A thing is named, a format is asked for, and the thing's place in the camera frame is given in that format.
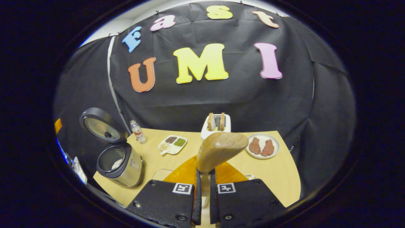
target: plastic bottle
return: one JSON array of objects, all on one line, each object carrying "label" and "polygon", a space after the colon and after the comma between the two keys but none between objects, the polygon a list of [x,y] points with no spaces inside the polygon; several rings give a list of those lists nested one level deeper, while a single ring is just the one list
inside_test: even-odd
[{"label": "plastic bottle", "polygon": [[130,124],[131,124],[131,130],[135,134],[136,139],[138,140],[138,142],[141,143],[141,144],[145,144],[147,140],[146,140],[146,137],[143,134],[139,124],[134,120],[131,120]]}]

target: foam letter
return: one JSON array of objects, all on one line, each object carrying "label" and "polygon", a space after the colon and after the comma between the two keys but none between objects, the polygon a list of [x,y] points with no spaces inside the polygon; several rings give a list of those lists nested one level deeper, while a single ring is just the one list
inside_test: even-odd
[{"label": "foam letter", "polygon": [[139,79],[139,63],[134,64],[128,68],[128,72],[131,76],[132,88],[137,92],[145,92],[150,90],[155,85],[155,69],[153,68],[153,63],[156,61],[155,57],[148,58],[143,61],[143,64],[146,66],[146,75],[147,81],[141,83]]},{"label": "foam letter", "polygon": [[132,30],[128,34],[128,36],[126,36],[122,40],[123,43],[125,42],[127,44],[128,48],[129,48],[128,52],[132,52],[138,46],[138,44],[141,42],[141,40],[137,40],[141,37],[140,32],[138,32],[138,30],[140,30],[140,29],[141,29],[141,27],[137,26],[136,28],[134,28],[134,30]]},{"label": "foam letter", "polygon": [[151,27],[151,31],[157,31],[161,28],[170,28],[171,26],[175,25],[175,16],[174,15],[167,15],[155,20],[154,25]]},{"label": "foam letter", "polygon": [[255,43],[255,47],[260,50],[263,61],[263,70],[260,72],[260,75],[263,78],[273,78],[279,79],[283,75],[278,70],[276,53],[277,47],[269,43]]},{"label": "foam letter", "polygon": [[201,80],[204,74],[205,67],[207,80],[227,79],[228,73],[224,69],[222,61],[222,50],[225,48],[223,44],[212,43],[205,46],[200,58],[189,48],[180,48],[173,52],[179,62],[179,77],[176,82],[187,83],[193,80],[193,77],[188,74],[188,68],[197,80]]},{"label": "foam letter", "polygon": [[211,19],[229,19],[232,17],[232,13],[226,6],[209,6],[207,11],[207,16]]},{"label": "foam letter", "polygon": [[273,23],[270,19],[274,18],[272,16],[269,16],[267,14],[265,14],[262,11],[253,11],[254,14],[256,14],[257,16],[259,16],[260,20],[262,20],[263,23],[265,23],[266,25],[273,27],[273,28],[278,28],[280,27],[278,24]]}]

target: plate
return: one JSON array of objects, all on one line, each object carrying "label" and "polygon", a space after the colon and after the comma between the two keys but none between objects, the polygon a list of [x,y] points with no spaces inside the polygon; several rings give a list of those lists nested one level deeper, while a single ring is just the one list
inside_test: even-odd
[{"label": "plate", "polygon": [[[273,152],[273,154],[270,155],[270,156],[265,157],[265,156],[262,156],[262,155],[260,155],[260,154],[255,155],[254,153],[250,152],[250,150],[249,150],[249,145],[250,145],[250,143],[252,142],[252,140],[253,140],[254,137],[256,137],[256,138],[259,139],[259,146],[260,146],[260,149],[261,149],[261,150],[263,150],[264,146],[266,145],[266,140],[271,139],[271,141],[273,142],[273,146],[274,146],[274,152]],[[271,135],[268,135],[268,134],[256,133],[256,134],[253,134],[253,135],[249,136],[249,137],[248,137],[248,140],[249,140],[249,144],[248,144],[248,146],[246,147],[247,153],[250,154],[252,157],[255,157],[255,158],[258,158],[258,159],[269,159],[269,158],[271,158],[271,157],[274,157],[274,156],[279,152],[279,150],[280,150],[280,143],[279,143],[279,141],[278,141],[275,137],[273,137],[273,136],[271,136]]]},{"label": "plate", "polygon": [[[166,142],[170,137],[174,138],[171,142]],[[183,139],[185,140],[184,144],[182,146],[176,146],[175,143],[177,142],[178,139]],[[158,145],[158,149],[161,150],[160,154],[165,155],[165,154],[172,154],[175,155],[178,152],[181,151],[181,149],[186,145],[187,139],[181,136],[175,136],[175,135],[169,135],[163,141]]]}]

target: wooden table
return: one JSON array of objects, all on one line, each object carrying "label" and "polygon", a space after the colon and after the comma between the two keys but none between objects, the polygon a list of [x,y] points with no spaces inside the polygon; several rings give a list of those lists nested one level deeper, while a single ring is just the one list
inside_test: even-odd
[{"label": "wooden table", "polygon": [[[109,195],[125,207],[131,203],[158,170],[166,169],[173,171],[189,158],[197,155],[202,143],[200,132],[163,131],[147,128],[142,128],[142,131],[148,140],[147,143],[140,144],[134,134],[127,139],[128,143],[142,157],[145,164],[144,180],[141,185],[125,188],[101,176],[98,172],[93,176]],[[248,137],[254,133],[259,132],[244,132],[241,134]],[[298,170],[280,134],[277,131],[264,131],[261,133],[269,134],[280,142],[280,150],[277,155],[270,159],[260,160],[250,156],[244,150],[230,159],[228,163],[243,175],[254,175],[256,178],[262,179],[285,207],[290,206],[299,199],[301,192]],[[160,155],[161,151],[158,149],[158,145],[168,135],[185,137],[187,138],[187,144],[176,155],[166,154],[162,156]]]}]

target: bread slice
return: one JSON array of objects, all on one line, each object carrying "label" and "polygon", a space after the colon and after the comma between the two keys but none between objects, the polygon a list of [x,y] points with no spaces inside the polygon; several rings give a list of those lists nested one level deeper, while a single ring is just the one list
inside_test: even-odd
[{"label": "bread slice", "polygon": [[207,123],[208,123],[208,130],[214,131],[215,128],[217,127],[217,125],[215,124],[214,113],[211,112],[209,114]]},{"label": "bread slice", "polygon": [[225,112],[221,113],[220,131],[224,131]]}]

